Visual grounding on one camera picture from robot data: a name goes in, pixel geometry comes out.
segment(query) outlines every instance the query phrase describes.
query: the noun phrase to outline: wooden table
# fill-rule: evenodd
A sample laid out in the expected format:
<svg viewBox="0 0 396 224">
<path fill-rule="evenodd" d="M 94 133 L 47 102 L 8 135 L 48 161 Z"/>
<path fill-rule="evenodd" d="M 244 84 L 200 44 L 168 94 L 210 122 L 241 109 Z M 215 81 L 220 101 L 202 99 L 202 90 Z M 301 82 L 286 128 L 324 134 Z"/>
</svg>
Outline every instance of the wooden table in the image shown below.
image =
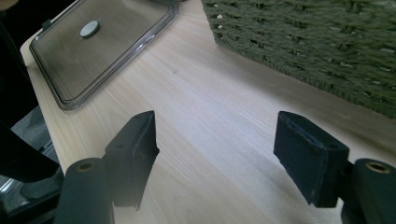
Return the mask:
<svg viewBox="0 0 396 224">
<path fill-rule="evenodd" d="M 0 0 L 0 11 L 7 10 L 18 3 L 18 0 Z"/>
<path fill-rule="evenodd" d="M 306 204 L 273 154 L 280 110 L 303 115 L 351 148 L 350 160 L 396 164 L 396 121 L 217 46 L 200 1 L 83 107 L 63 112 L 28 50 L 21 52 L 64 169 L 102 157 L 135 114 L 154 110 L 157 143 L 142 206 L 120 223 L 341 223 Z"/>
</svg>

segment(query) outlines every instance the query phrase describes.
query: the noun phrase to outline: transparent plastic container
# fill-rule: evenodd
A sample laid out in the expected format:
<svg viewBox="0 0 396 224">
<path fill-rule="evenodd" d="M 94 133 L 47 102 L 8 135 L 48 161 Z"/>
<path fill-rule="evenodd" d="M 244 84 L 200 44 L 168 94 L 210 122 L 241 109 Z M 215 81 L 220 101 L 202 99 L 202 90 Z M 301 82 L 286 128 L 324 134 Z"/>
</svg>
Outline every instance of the transparent plastic container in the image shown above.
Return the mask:
<svg viewBox="0 0 396 224">
<path fill-rule="evenodd" d="M 62 110 L 75 109 L 131 61 L 176 16 L 175 2 L 80 0 L 30 45 Z M 81 30 L 99 24 L 90 37 Z"/>
</svg>

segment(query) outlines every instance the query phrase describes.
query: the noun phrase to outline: light wood tabletop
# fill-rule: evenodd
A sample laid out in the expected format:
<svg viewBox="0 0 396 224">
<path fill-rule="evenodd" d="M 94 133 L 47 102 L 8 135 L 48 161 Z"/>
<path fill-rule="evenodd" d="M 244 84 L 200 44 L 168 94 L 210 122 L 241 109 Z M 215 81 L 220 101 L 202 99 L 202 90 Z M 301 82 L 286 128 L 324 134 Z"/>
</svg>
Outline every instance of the light wood tabletop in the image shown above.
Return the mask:
<svg viewBox="0 0 396 224">
<path fill-rule="evenodd" d="M 277 113 L 300 114 L 349 146 L 349 160 L 396 165 L 396 120 L 319 91 L 215 44 L 200 1 L 82 107 L 63 112 L 21 48 L 64 169 L 102 157 L 123 125 L 154 110 L 160 154 L 142 205 L 116 223 L 341 223 L 308 205 L 273 153 Z"/>
<path fill-rule="evenodd" d="M 0 0 L 0 10 L 7 10 L 18 3 L 18 0 Z"/>
</svg>

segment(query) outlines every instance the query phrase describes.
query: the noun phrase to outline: white round knob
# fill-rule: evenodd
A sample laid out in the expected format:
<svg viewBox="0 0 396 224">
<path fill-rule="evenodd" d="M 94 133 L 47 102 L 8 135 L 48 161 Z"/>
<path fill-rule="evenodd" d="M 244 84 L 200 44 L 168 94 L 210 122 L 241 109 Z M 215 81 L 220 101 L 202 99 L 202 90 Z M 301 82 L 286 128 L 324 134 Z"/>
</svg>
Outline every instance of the white round knob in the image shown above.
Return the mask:
<svg viewBox="0 0 396 224">
<path fill-rule="evenodd" d="M 93 36 L 99 30 L 99 22 L 98 21 L 90 21 L 86 24 L 79 32 L 83 38 L 88 38 Z"/>
</svg>

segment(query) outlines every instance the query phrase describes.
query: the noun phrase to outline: wicker basket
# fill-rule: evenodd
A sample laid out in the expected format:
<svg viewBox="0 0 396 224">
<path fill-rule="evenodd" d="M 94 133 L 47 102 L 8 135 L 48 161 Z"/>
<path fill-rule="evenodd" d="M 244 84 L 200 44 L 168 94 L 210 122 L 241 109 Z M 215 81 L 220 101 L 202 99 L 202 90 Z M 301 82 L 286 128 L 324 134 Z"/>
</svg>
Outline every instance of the wicker basket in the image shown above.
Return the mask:
<svg viewBox="0 0 396 224">
<path fill-rule="evenodd" d="M 202 2 L 218 44 L 396 119 L 396 1 Z"/>
</svg>

